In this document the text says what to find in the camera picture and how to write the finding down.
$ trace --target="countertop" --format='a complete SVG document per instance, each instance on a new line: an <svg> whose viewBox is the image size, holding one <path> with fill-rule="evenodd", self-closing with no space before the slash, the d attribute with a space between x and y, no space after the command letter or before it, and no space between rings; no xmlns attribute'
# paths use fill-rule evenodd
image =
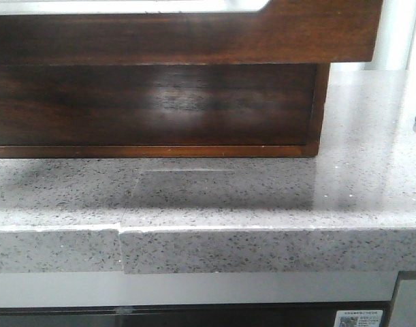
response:
<svg viewBox="0 0 416 327"><path fill-rule="evenodd" d="M0 159L0 273L416 270L416 77L332 72L311 159Z"/></svg>

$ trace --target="quartz countertop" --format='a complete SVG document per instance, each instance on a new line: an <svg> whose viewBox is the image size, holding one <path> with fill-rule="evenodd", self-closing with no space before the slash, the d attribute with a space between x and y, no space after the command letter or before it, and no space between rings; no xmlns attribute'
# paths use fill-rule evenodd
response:
<svg viewBox="0 0 416 327"><path fill-rule="evenodd" d="M416 76L332 72L310 159L0 159L0 273L416 270Z"/></svg>

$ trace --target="label sticker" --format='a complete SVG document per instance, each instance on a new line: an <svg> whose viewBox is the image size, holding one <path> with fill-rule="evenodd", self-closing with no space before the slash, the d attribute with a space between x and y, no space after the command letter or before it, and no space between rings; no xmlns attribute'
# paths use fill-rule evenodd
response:
<svg viewBox="0 0 416 327"><path fill-rule="evenodd" d="M379 327L383 310L350 310L336 312L334 327Z"/></svg>

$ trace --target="wood panel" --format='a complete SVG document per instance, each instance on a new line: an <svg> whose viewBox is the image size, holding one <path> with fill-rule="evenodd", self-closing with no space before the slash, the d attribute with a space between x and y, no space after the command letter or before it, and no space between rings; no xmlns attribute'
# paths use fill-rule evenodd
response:
<svg viewBox="0 0 416 327"><path fill-rule="evenodd" d="M271 0L251 14L0 16L0 64L369 61L381 3Z"/></svg>
<svg viewBox="0 0 416 327"><path fill-rule="evenodd" d="M312 64L0 66L0 146L148 146L139 152L152 155L176 155L166 148L176 145L304 146L316 72Z"/></svg>

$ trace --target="wooden box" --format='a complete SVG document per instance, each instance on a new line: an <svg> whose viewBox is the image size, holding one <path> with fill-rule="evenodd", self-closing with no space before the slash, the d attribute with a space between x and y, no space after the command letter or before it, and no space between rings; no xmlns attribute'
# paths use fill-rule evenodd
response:
<svg viewBox="0 0 416 327"><path fill-rule="evenodd" d="M331 62L382 0L259 12L0 16L0 157L310 157Z"/></svg>

